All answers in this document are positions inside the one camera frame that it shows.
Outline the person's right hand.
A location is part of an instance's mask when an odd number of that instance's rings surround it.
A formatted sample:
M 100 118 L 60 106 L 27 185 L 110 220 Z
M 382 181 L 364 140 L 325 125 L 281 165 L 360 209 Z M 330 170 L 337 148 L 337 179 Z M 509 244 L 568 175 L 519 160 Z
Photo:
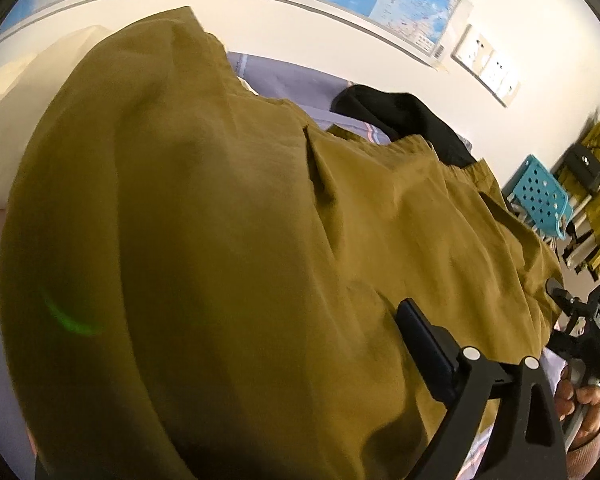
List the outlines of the person's right hand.
M 570 431 L 567 439 L 567 450 L 573 451 L 588 444 L 600 432 L 600 385 L 585 385 L 579 388 L 572 382 L 572 371 L 569 365 L 562 369 L 560 381 L 554 394 L 554 403 L 561 422 L 569 418 L 581 421 Z

